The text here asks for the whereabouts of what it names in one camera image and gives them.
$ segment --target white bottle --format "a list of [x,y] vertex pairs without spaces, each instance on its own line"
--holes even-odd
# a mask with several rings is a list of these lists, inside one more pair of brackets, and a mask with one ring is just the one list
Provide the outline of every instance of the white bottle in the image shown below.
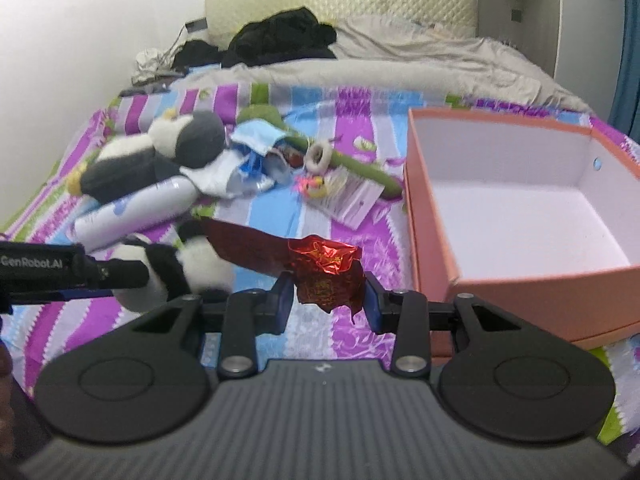
[[188,178],[174,176],[81,216],[69,229],[68,237],[91,253],[129,234],[180,216],[199,195]]

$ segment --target white wardrobe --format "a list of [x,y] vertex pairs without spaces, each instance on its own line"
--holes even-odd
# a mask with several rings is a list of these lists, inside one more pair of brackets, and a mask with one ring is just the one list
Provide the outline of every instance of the white wardrobe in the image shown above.
[[625,0],[478,0],[478,33],[516,46],[603,120],[622,58]]

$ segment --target red candy wrapper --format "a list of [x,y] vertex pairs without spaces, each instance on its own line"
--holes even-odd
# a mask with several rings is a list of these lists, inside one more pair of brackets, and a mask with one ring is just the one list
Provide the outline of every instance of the red candy wrapper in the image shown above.
[[300,303],[316,303],[327,313],[347,305],[352,316],[362,309],[361,248],[310,235],[289,239],[289,257]]
[[361,248],[317,235],[287,239],[211,218],[200,222],[223,260],[270,276],[293,272],[300,303],[316,303],[325,312],[346,305],[352,315],[362,309]]

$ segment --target open cardboard box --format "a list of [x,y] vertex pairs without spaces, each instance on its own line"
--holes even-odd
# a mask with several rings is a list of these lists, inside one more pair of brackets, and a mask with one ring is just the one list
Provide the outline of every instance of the open cardboard box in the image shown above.
[[[640,168],[599,131],[468,110],[410,111],[414,286],[471,292],[595,348],[640,332]],[[432,334],[434,356],[449,356]]]

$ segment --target power outlet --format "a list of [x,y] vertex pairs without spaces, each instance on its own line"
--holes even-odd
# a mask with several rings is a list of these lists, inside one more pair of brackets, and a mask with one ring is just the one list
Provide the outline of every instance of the power outlet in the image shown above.
[[184,28],[187,29],[188,34],[193,34],[194,32],[200,32],[201,30],[206,30],[207,19],[200,18],[199,20],[193,20],[192,22],[187,22],[184,24]]

